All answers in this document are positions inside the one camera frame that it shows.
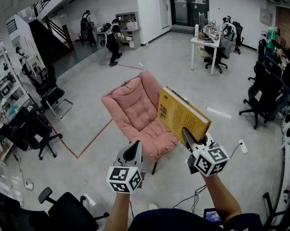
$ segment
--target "brick wall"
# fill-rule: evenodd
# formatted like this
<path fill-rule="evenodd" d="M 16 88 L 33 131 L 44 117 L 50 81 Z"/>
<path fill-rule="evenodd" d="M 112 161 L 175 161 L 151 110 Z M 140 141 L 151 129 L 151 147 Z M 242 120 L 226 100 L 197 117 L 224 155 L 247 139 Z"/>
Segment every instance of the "brick wall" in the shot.
<path fill-rule="evenodd" d="M 290 47 L 290 9 L 277 7 L 276 25 L 280 28 L 280 36 L 286 41 L 286 49 Z"/>

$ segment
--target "yellow book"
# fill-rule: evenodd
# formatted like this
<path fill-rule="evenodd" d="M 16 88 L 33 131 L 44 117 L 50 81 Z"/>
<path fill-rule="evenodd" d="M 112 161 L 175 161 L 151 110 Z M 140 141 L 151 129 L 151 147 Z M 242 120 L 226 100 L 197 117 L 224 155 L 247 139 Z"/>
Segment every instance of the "yellow book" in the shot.
<path fill-rule="evenodd" d="M 207 116 L 169 87 L 161 88 L 158 117 L 183 144 L 184 127 L 201 141 L 211 125 Z"/>

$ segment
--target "forearm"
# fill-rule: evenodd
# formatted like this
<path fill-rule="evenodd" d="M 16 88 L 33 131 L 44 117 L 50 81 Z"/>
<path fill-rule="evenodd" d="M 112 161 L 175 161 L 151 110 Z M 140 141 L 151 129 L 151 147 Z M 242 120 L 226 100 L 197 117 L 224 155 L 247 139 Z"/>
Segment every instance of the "forearm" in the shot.
<path fill-rule="evenodd" d="M 208 187 L 216 211 L 224 224 L 232 217 L 242 214 L 238 202 L 223 185 L 217 175 L 203 178 Z"/>
<path fill-rule="evenodd" d="M 130 195 L 118 193 L 104 231 L 127 231 Z"/>

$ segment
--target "glass door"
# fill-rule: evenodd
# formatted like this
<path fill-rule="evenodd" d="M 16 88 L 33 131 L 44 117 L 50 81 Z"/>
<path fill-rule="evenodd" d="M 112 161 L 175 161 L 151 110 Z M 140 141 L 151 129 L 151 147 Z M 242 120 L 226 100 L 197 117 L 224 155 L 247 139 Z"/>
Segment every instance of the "glass door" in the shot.
<path fill-rule="evenodd" d="M 199 14 L 208 18 L 209 0 L 170 0 L 173 25 L 192 26 L 199 24 Z"/>

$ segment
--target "pink armchair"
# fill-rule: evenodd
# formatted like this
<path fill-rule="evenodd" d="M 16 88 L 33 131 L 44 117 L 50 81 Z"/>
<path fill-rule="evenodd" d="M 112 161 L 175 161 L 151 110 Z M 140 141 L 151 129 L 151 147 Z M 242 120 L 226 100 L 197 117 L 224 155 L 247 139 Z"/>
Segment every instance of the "pink armchair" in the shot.
<path fill-rule="evenodd" d="M 157 117 L 161 87 L 149 71 L 144 71 L 101 98 L 128 140 L 140 140 L 144 154 L 155 161 L 152 174 L 158 160 L 178 143 Z"/>

